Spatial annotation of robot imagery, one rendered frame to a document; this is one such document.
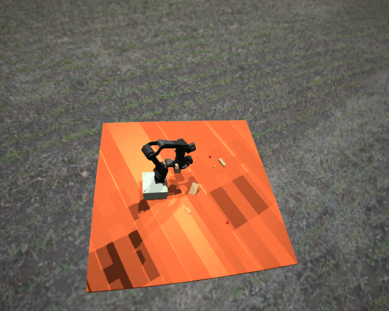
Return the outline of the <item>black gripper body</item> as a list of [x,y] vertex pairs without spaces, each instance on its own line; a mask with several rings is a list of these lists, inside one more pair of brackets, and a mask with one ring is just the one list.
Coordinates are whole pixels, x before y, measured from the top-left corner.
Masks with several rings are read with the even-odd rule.
[[183,160],[183,159],[185,159],[187,162],[189,162],[189,164],[193,164],[193,159],[192,159],[191,155],[184,156],[183,158],[179,158],[176,155],[174,161],[171,161],[171,158],[165,159],[165,164],[166,164],[167,168],[169,168],[169,167],[172,167],[175,164],[177,164],[177,160]]

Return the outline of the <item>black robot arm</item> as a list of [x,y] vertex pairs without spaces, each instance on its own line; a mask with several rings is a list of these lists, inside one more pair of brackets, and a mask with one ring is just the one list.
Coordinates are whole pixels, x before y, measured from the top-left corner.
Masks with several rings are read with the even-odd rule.
[[[159,146],[156,152],[153,151],[151,147],[154,145]],[[176,152],[176,155],[179,158],[183,158],[185,156],[185,153],[191,153],[196,150],[194,142],[187,144],[184,139],[178,139],[177,141],[158,139],[157,141],[150,141],[147,144],[144,144],[141,151],[143,152],[144,156],[149,161],[152,161],[155,165],[155,168],[152,170],[154,172],[155,184],[164,183],[164,179],[168,173],[167,166],[164,164],[163,161],[159,162],[156,157],[164,148],[175,148],[174,151]],[[189,162],[187,162],[185,159],[177,160],[177,164],[180,170],[186,169],[189,166]]]

